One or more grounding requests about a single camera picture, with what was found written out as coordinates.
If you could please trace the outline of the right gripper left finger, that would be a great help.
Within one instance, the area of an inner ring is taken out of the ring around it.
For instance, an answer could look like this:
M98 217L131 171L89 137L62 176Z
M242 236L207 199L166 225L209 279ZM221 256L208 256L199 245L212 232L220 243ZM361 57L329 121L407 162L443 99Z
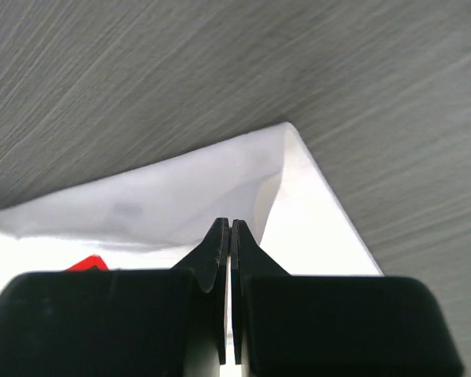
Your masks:
M0 294L0 376L217 376L228 220L169 269L23 273Z

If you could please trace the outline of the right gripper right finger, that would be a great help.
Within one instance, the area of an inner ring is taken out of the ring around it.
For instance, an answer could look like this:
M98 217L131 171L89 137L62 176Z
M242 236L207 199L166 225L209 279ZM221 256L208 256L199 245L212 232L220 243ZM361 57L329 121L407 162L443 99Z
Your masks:
M293 276L232 224L232 333L245 376L460 376L441 308L401 276Z

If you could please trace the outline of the white Coca-Cola t-shirt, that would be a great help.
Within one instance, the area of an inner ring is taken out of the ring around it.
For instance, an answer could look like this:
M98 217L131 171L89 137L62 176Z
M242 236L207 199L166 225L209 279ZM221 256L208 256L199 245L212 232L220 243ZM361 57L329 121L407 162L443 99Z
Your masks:
M381 276L297 130L282 123L0 210L0 294L23 273L169 269L228 220L293 276Z

